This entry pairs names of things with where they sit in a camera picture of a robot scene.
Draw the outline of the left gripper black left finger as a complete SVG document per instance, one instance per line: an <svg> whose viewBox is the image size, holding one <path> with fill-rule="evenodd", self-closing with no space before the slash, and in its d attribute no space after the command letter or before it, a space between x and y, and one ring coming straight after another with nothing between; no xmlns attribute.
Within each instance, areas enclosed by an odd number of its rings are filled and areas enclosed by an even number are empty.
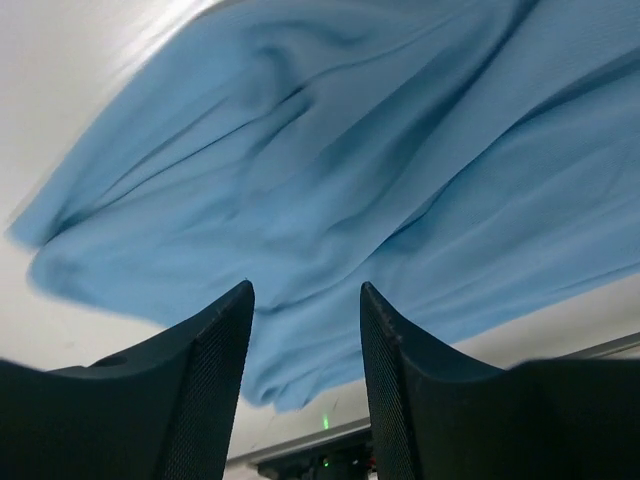
<svg viewBox="0 0 640 480"><path fill-rule="evenodd" d="M242 281L193 317L83 367L1 364L5 479L219 479L254 312Z"/></svg>

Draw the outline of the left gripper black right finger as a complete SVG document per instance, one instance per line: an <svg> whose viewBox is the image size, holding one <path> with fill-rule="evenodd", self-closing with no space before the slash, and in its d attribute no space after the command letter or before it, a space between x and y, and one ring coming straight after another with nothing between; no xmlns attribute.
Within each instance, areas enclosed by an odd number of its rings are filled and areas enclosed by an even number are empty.
<svg viewBox="0 0 640 480"><path fill-rule="evenodd" d="M382 479L635 479L639 363L547 359L503 370L403 317L370 283L360 330Z"/></svg>

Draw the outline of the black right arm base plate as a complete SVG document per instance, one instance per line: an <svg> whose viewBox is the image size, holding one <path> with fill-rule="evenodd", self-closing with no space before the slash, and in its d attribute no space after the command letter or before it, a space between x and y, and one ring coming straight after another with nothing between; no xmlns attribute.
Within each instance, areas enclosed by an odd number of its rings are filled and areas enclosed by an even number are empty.
<svg viewBox="0 0 640 480"><path fill-rule="evenodd" d="M369 429L320 445L286 453L256 464L264 479L368 480L377 479L377 464Z"/></svg>

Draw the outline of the light blue mesh shorts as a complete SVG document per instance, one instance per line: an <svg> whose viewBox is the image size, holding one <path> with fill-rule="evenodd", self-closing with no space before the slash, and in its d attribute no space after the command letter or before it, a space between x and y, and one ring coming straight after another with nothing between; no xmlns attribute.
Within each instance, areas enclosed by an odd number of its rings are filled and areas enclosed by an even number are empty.
<svg viewBox="0 0 640 480"><path fill-rule="evenodd" d="M639 270L635 1L238 1L18 216L48 294L171 326L242 280L241 392L361 378L359 290L455 343Z"/></svg>

